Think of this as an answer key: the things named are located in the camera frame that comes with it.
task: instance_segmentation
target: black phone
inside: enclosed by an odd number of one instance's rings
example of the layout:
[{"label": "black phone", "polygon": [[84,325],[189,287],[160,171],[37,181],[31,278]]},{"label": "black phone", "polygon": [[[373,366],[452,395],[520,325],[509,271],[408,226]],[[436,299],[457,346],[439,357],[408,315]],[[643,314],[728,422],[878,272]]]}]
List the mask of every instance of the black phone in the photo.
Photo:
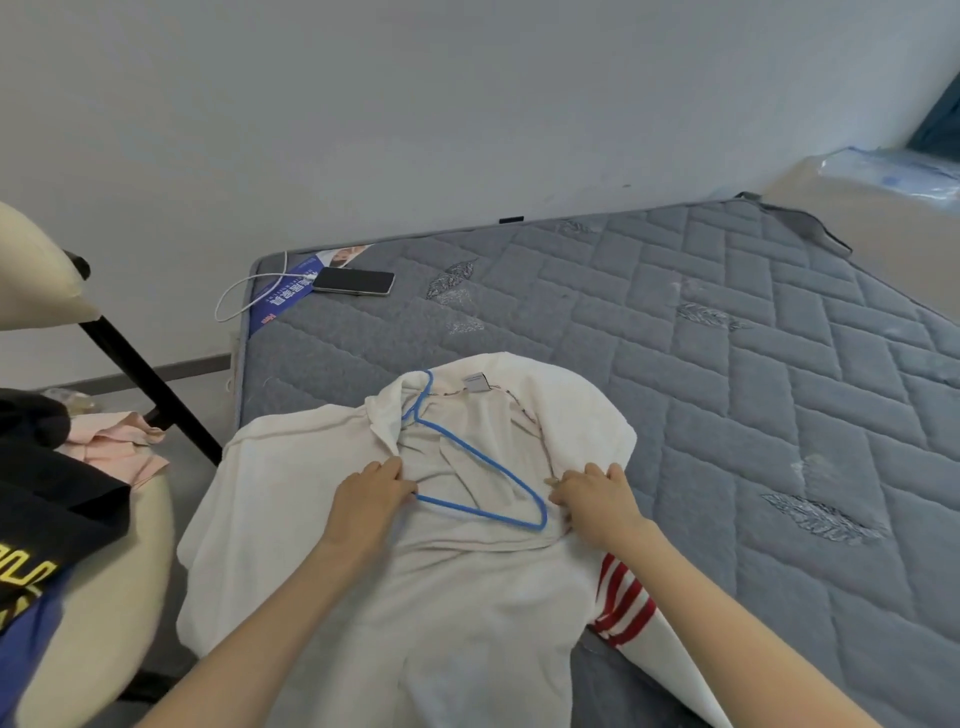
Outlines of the black phone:
[{"label": "black phone", "polygon": [[394,287],[395,274],[356,268],[323,268],[313,281],[321,293],[352,293],[354,296],[386,296]]}]

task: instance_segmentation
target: chair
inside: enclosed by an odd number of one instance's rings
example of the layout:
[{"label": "chair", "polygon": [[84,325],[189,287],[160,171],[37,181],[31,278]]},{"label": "chair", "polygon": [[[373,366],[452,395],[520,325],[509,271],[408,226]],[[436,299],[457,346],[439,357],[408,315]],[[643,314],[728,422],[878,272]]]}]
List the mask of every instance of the chair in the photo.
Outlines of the chair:
[{"label": "chair", "polygon": [[[0,331],[79,324],[214,465],[221,446],[123,335],[83,297],[90,268],[26,216],[0,203]],[[174,551],[170,489],[159,475],[131,495],[121,540],[73,571],[63,619],[16,712],[20,728],[76,728],[113,700],[156,702],[176,682],[139,670],[154,639]]]}]

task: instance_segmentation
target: chair backrest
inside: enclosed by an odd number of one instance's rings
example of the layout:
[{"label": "chair backrest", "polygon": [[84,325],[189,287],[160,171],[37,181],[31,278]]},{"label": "chair backrest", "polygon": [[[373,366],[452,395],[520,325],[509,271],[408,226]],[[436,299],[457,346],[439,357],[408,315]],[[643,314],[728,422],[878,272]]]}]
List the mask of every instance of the chair backrest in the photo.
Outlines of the chair backrest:
[{"label": "chair backrest", "polygon": [[30,218],[0,203],[0,330],[98,319],[83,284],[66,253]]}]

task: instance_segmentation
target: shirt label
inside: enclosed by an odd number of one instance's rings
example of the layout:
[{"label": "shirt label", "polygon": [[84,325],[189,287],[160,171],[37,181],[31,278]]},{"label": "shirt label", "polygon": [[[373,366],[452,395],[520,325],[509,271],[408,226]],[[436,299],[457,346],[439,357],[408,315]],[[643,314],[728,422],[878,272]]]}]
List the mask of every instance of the shirt label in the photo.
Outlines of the shirt label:
[{"label": "shirt label", "polygon": [[465,376],[464,384],[467,386],[468,392],[490,392],[490,383],[487,382],[487,378],[484,376],[483,372],[477,372],[475,375]]}]

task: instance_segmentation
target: red and white stripes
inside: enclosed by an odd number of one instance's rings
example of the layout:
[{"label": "red and white stripes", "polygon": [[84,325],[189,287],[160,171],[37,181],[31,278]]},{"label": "red and white stripes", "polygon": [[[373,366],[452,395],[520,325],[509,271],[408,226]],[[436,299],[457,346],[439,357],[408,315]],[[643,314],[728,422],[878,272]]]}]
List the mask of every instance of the red and white stripes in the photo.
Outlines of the red and white stripes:
[{"label": "red and white stripes", "polygon": [[657,604],[643,585],[625,564],[608,553],[597,585],[599,616],[590,628],[611,647],[619,647],[635,639],[656,612]]}]

